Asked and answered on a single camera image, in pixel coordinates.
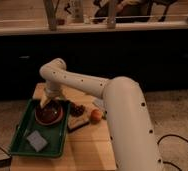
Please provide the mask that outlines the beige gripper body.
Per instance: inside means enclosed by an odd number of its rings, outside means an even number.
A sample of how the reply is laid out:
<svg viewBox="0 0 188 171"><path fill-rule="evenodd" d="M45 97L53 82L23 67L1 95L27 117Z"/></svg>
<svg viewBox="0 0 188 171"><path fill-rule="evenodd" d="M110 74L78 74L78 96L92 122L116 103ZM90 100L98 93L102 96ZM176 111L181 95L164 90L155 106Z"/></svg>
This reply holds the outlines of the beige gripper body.
<svg viewBox="0 0 188 171"><path fill-rule="evenodd" d="M57 97L58 95L56 93L43 92L43 95L40 99L40 107L44 108L51 100L54 100Z"/></svg>

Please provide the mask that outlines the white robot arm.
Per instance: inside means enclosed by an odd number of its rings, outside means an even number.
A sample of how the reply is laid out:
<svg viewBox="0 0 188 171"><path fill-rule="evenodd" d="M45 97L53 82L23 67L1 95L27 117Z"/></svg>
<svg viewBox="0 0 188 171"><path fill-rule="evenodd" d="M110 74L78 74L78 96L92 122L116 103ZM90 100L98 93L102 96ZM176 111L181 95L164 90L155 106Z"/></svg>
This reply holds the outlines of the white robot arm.
<svg viewBox="0 0 188 171"><path fill-rule="evenodd" d="M138 82L69 72L61 58L44 64L39 73L46 81L41 106L60 96L61 84L103 100L117 171L165 171Z"/></svg>

